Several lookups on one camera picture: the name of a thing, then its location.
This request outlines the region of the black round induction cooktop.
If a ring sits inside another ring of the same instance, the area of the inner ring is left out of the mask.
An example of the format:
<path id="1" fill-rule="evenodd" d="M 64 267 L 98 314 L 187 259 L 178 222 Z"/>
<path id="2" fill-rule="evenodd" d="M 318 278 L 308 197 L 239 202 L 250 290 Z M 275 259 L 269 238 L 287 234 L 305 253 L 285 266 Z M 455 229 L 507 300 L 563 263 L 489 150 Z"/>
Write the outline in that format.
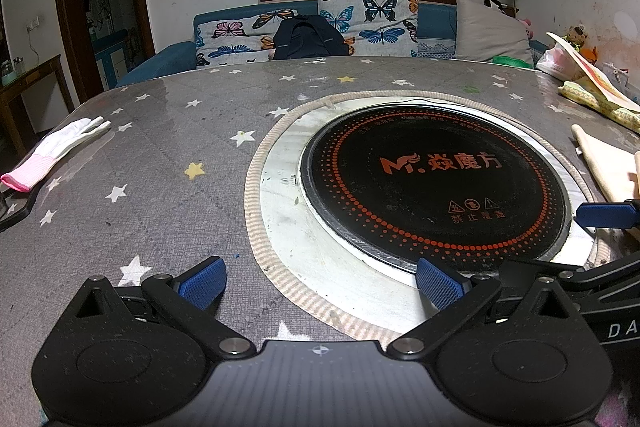
<path id="1" fill-rule="evenodd" d="M 453 108 L 355 110 L 312 137 L 300 168 L 333 232 L 406 271 L 421 258 L 461 272 L 550 259 L 570 228 L 570 201 L 548 159 L 514 132 Z"/>

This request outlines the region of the blue butterfly pattern sofa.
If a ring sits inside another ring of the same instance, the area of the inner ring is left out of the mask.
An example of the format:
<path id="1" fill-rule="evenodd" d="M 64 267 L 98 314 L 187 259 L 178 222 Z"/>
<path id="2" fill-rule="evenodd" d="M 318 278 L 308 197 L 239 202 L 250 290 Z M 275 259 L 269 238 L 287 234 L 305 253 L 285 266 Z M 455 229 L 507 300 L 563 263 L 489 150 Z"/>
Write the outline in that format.
<path id="1" fill-rule="evenodd" d="M 535 63 L 528 29 L 495 0 L 305 0 L 205 12 L 193 36 L 118 80 L 118 87 L 192 69 L 328 56 L 462 58 Z"/>

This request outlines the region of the cream white garment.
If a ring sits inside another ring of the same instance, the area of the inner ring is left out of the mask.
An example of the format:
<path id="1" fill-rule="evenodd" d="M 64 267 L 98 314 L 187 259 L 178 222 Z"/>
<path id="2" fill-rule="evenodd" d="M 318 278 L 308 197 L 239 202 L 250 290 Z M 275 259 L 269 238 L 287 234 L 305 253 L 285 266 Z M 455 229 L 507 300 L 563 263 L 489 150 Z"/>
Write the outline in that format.
<path id="1" fill-rule="evenodd" d="M 572 132 L 606 202 L 639 202 L 639 154 L 593 138 L 578 124 Z M 626 231 L 639 239 L 639 225 Z"/>

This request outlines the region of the white pink knit glove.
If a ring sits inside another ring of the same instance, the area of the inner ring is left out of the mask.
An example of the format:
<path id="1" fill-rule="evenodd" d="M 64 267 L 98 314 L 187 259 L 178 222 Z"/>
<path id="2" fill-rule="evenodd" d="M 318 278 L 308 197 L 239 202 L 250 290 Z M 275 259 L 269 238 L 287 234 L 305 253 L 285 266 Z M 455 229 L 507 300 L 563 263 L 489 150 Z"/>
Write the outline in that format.
<path id="1" fill-rule="evenodd" d="M 3 173 L 1 182 L 21 193 L 28 193 L 51 171 L 54 165 L 81 143 L 95 138 L 111 126 L 102 116 L 80 118 L 47 135 L 21 166 Z"/>

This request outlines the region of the green plastic object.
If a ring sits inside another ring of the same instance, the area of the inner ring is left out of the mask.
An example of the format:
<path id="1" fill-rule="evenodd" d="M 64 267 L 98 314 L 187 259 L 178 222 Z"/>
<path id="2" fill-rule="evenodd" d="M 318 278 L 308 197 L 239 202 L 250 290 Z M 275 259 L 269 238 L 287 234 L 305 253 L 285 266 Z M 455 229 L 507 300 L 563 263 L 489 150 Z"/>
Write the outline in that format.
<path id="1" fill-rule="evenodd" d="M 523 61 L 520 58 L 505 56 L 505 55 L 496 55 L 491 59 L 491 62 L 497 65 L 509 66 L 509 67 L 518 67 L 518 68 L 533 68 L 532 64 L 529 62 Z"/>

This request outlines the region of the small plush toy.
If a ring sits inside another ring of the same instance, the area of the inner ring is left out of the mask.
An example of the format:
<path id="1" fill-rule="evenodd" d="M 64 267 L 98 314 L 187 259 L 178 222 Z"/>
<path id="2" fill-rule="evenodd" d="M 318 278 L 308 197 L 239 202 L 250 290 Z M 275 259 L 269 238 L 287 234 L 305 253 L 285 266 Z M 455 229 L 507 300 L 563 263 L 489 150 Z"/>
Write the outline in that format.
<path id="1" fill-rule="evenodd" d="M 570 26 L 564 39 L 590 64 L 594 65 L 598 60 L 597 48 L 589 49 L 587 46 L 588 34 L 584 25 Z"/>

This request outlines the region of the grey white cushion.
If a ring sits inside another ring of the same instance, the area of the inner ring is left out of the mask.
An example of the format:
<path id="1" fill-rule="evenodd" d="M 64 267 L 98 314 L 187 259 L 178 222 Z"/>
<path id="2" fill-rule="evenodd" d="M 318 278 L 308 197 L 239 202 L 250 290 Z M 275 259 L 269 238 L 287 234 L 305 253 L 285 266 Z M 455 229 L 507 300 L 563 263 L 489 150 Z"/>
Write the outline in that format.
<path id="1" fill-rule="evenodd" d="M 456 54 L 459 60 L 486 62 L 495 56 L 533 66 L 525 26 L 491 0 L 457 0 Z"/>

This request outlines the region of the grey star pattern tablecloth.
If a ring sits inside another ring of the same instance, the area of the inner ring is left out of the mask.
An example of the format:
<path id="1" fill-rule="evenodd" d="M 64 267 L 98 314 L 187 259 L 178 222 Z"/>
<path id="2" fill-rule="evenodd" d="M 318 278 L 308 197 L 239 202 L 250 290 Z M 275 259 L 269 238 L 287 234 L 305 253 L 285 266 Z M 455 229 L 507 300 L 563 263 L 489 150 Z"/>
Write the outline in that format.
<path id="1" fill-rule="evenodd" d="M 286 299 L 254 259 L 244 220 L 250 160 L 279 118 L 326 95 L 418 89 L 463 96 L 524 122 L 568 159 L 570 128 L 638 150 L 638 136 L 563 98 L 541 72 L 424 58 L 330 57 L 199 69 L 105 92 L 75 117 L 111 130 L 51 172 L 29 215 L 1 235 L 1 421 L 39 426 L 30 370 L 43 340 L 90 275 L 131 285 L 204 258 L 226 262 L 221 321 L 267 338 L 339 340 Z"/>

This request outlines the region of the white plastic bag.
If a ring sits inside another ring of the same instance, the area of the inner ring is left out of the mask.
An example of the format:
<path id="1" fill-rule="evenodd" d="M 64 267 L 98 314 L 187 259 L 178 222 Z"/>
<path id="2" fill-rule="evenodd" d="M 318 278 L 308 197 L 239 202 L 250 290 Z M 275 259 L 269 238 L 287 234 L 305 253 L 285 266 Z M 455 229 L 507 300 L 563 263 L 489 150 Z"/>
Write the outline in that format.
<path id="1" fill-rule="evenodd" d="M 536 64 L 536 69 L 560 81 L 573 81 L 584 75 L 574 58 L 559 44 L 544 52 Z"/>

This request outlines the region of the dark wooden side table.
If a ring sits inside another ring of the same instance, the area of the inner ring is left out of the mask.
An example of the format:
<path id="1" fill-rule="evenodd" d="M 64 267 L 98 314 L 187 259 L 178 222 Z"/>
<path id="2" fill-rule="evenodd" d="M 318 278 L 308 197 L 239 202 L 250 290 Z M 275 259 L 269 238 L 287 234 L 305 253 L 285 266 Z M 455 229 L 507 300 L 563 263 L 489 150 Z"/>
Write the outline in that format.
<path id="1" fill-rule="evenodd" d="M 1 88 L 1 119 L 19 158 L 73 110 L 60 54 Z"/>

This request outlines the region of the yellow green dotted cloth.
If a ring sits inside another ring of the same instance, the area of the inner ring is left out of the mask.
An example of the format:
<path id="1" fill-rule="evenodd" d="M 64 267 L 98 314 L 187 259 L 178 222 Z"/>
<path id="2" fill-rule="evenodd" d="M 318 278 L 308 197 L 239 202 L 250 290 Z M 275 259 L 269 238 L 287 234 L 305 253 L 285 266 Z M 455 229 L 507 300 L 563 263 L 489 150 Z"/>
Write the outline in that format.
<path id="1" fill-rule="evenodd" d="M 586 76 L 564 81 L 558 88 L 558 92 L 565 98 L 589 107 L 617 124 L 640 133 L 638 110 L 630 110 L 608 101 Z"/>

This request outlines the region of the dark navy backpack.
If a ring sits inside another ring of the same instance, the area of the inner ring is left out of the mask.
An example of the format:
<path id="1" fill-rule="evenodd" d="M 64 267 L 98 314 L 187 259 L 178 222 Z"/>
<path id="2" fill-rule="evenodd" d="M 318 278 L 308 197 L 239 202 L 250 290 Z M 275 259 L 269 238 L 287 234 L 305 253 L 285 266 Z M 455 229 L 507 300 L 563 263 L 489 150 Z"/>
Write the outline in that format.
<path id="1" fill-rule="evenodd" d="M 273 36 L 275 60 L 349 54 L 342 34 L 320 15 L 296 15 Z"/>

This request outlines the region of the white orange paper booklet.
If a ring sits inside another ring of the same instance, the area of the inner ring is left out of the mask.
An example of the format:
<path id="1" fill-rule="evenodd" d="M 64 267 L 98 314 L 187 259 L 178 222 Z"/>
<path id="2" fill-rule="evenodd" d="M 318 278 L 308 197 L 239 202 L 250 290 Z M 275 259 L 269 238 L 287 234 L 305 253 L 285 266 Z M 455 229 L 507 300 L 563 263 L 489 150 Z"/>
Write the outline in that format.
<path id="1" fill-rule="evenodd" d="M 640 107 L 637 103 L 629 100 L 626 95 L 620 93 L 608 80 L 603 72 L 596 66 L 591 65 L 586 61 L 575 49 L 563 38 L 555 35 L 553 32 L 548 31 L 547 35 L 552 38 L 559 46 L 565 50 L 565 52 L 576 62 L 576 64 L 582 69 L 586 76 L 596 86 L 596 89 L 611 103 L 614 103 L 620 107 L 625 107 L 631 110 L 631 112 L 639 113 Z"/>

